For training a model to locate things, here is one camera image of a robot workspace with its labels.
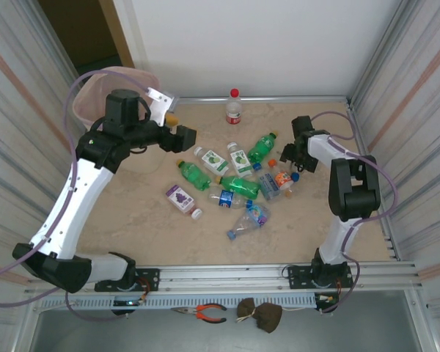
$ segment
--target red bottle cap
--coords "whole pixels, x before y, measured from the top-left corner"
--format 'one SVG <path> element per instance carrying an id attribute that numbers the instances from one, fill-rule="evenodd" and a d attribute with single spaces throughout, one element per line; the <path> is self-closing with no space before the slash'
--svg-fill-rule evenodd
<path id="1" fill-rule="evenodd" d="M 240 96 L 240 91 L 237 90 L 236 88 L 233 88 L 233 89 L 230 91 L 230 95 L 232 96 L 232 98 L 237 98 L 237 97 Z"/>

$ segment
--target pliers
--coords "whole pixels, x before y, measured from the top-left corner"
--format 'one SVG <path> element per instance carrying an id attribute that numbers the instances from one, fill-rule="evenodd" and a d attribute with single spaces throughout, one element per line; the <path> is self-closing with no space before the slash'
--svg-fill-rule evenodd
<path id="1" fill-rule="evenodd" d="M 174 310 L 175 312 L 183 313 L 183 314 L 195 314 L 197 319 L 202 319 L 203 321 L 206 321 L 207 323 L 211 324 L 220 324 L 227 321 L 226 318 L 210 318 L 201 313 L 204 309 L 209 308 L 217 308 L 221 310 L 227 310 L 226 307 L 222 306 L 221 304 L 217 303 L 208 303 L 201 306 L 197 306 L 195 308 L 193 307 L 177 307 L 177 308 L 171 308 L 171 310 Z"/>

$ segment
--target orange pliers handle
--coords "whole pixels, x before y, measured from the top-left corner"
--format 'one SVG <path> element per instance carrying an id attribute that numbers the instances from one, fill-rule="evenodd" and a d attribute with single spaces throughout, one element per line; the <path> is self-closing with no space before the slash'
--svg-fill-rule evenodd
<path id="1" fill-rule="evenodd" d="M 221 310 L 227 310 L 227 308 L 222 306 L 221 304 L 217 304 L 217 303 L 204 304 L 202 306 L 196 307 L 196 318 L 202 319 L 203 321 L 206 321 L 207 323 L 211 323 L 211 324 L 220 324 L 220 323 L 224 323 L 225 321 L 227 321 L 226 318 L 211 318 L 211 317 L 208 317 L 208 316 L 203 315 L 201 313 L 202 310 L 209 309 L 209 308 L 217 308 L 217 309 L 221 309 Z"/>

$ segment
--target robotic arm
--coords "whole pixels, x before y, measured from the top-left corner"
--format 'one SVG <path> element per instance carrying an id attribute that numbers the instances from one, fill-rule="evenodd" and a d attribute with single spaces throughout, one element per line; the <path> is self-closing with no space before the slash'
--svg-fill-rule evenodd
<path id="1" fill-rule="evenodd" d="M 325 287 L 348 273 L 341 247 L 349 229 L 354 227 L 347 247 L 359 229 L 360 225 L 354 226 L 355 223 L 369 218 L 380 206 L 378 173 L 365 162 L 349 156 L 344 147 L 339 151 L 330 145 L 329 132 L 315 130 L 309 116 L 294 119 L 292 128 L 295 141 L 285 146 L 280 160 L 292 161 L 300 172 L 315 172 L 319 161 L 331 169 L 328 199 L 334 217 L 326 240 L 312 260 L 312 279 Z M 376 163 L 371 155 L 364 158 Z"/>
<path id="2" fill-rule="evenodd" d="M 179 153 L 195 144 L 195 130 L 178 126 L 176 134 L 172 134 L 165 124 L 172 99 L 154 89 L 149 89 L 148 96 L 153 99 L 150 107 L 137 92 L 114 90 L 106 98 L 106 115 L 79 139 L 77 180 L 67 211 L 47 243 L 23 263 L 34 276 L 70 293 L 79 291 L 86 283 L 103 280 L 110 280 L 123 290 L 133 286 L 136 280 L 134 260 L 118 253 L 76 255 L 76 246 L 96 199 L 133 148 L 158 144 L 167 152 Z M 139 120 L 140 103 L 147 112 L 144 120 Z M 54 208 L 30 243 L 16 245 L 13 250 L 15 259 L 41 242 L 49 224 L 54 222 L 62 208 L 71 175 L 72 170 Z"/>

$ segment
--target white bottle cap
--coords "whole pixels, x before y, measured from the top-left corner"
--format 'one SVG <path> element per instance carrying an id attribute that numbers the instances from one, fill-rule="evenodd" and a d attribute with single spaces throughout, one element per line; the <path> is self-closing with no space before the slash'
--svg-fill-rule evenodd
<path id="1" fill-rule="evenodd" d="M 194 149 L 194 155 L 197 156 L 197 154 L 199 154 L 199 152 L 202 150 L 202 147 L 197 147 L 196 149 Z"/>
<path id="2" fill-rule="evenodd" d="M 191 214 L 191 218 L 193 218 L 194 220 L 197 220 L 201 216 L 202 216 L 202 210 L 200 209 L 194 210 L 194 212 Z"/>

